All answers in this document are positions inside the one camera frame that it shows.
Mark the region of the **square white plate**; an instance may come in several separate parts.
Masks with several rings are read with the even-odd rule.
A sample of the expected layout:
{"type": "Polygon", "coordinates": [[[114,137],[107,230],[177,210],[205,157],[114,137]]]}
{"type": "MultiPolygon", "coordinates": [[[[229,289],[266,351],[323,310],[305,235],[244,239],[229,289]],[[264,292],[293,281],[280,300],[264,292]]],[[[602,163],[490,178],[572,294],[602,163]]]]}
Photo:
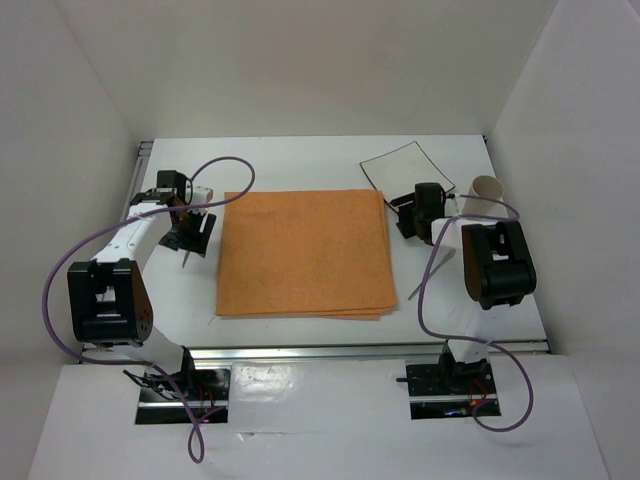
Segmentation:
{"type": "Polygon", "coordinates": [[[408,203],[404,197],[412,196],[418,183],[437,183],[445,192],[455,188],[455,184],[416,141],[365,160],[360,167],[373,188],[383,194],[385,203],[395,213],[401,205],[408,203]]]}

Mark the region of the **beige paper cup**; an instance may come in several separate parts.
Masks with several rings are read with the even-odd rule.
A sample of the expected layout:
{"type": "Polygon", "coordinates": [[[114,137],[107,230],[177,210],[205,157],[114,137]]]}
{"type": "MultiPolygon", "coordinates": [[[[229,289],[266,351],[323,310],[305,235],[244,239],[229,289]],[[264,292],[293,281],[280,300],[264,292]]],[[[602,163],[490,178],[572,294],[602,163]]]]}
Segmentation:
{"type": "Polygon", "coordinates": [[[504,186],[495,177],[481,175],[470,184],[468,192],[460,196],[461,214],[465,220],[489,222],[506,214],[500,204],[503,200],[504,186]]]}

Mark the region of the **silver knife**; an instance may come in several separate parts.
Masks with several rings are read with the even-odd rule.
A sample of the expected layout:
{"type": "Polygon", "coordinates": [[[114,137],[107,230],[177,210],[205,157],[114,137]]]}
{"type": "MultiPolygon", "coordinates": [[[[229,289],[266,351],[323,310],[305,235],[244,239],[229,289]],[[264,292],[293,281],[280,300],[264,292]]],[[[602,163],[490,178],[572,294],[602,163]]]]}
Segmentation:
{"type": "MultiPolygon", "coordinates": [[[[437,274],[437,272],[455,256],[455,254],[456,254],[456,251],[451,248],[446,248],[442,254],[438,253],[436,257],[436,261],[428,276],[428,279],[433,278],[437,274]]],[[[415,298],[418,295],[420,288],[421,288],[421,285],[418,284],[416,288],[413,290],[413,292],[407,297],[407,299],[412,300],[413,298],[415,298]]]]}

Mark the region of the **orange cloth placemat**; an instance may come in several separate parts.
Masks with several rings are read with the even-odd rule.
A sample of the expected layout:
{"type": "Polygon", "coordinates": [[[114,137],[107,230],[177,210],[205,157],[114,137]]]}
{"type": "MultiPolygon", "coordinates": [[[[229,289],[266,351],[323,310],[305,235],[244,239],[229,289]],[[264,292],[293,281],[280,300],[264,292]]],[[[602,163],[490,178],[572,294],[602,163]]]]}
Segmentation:
{"type": "Polygon", "coordinates": [[[376,320],[396,304],[381,192],[253,192],[226,206],[217,315],[376,320]]]}

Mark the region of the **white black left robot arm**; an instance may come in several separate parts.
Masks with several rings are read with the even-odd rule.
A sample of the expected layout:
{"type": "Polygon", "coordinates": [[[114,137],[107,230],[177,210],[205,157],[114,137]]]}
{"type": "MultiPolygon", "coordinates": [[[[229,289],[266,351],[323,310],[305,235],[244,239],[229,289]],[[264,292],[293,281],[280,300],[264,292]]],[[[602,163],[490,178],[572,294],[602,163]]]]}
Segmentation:
{"type": "Polygon", "coordinates": [[[176,399],[193,395],[199,377],[188,350],[154,326],[143,271],[158,246],[206,255],[216,217],[203,205],[212,199],[212,189],[162,170],[154,188],[130,201],[129,223],[91,260],[74,262],[67,271],[76,339],[160,366],[166,371],[162,386],[176,399]]]}

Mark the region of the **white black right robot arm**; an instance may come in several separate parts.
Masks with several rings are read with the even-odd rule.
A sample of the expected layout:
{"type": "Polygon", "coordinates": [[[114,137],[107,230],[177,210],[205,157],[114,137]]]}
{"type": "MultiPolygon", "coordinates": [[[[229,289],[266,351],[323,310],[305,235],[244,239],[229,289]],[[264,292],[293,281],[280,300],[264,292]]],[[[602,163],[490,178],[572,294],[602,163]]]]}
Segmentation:
{"type": "MultiPolygon", "coordinates": [[[[379,320],[396,306],[381,192],[225,192],[219,203],[218,316],[379,320]]],[[[520,225],[460,226],[471,299],[520,303],[535,287],[520,225]]]]}

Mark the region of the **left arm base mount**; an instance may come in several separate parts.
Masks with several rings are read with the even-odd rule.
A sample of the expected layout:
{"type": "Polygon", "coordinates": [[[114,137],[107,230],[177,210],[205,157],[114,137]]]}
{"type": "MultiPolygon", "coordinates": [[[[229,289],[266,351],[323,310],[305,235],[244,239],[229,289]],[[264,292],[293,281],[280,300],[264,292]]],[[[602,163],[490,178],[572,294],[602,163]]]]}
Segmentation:
{"type": "MultiPolygon", "coordinates": [[[[125,371],[139,388],[136,425],[189,424],[190,420],[176,390],[153,372],[133,374],[125,371]]],[[[225,424],[229,416],[231,367],[193,369],[172,375],[189,409],[197,420],[225,424]]]]}

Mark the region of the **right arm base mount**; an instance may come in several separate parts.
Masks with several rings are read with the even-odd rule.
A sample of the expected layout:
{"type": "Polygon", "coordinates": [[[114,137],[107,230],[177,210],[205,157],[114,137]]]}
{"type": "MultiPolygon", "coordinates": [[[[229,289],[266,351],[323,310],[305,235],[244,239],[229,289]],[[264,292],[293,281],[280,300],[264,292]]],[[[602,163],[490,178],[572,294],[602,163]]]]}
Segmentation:
{"type": "Polygon", "coordinates": [[[490,365],[448,384],[436,364],[408,364],[395,381],[406,388],[412,420],[499,417],[501,409],[490,365]]]}

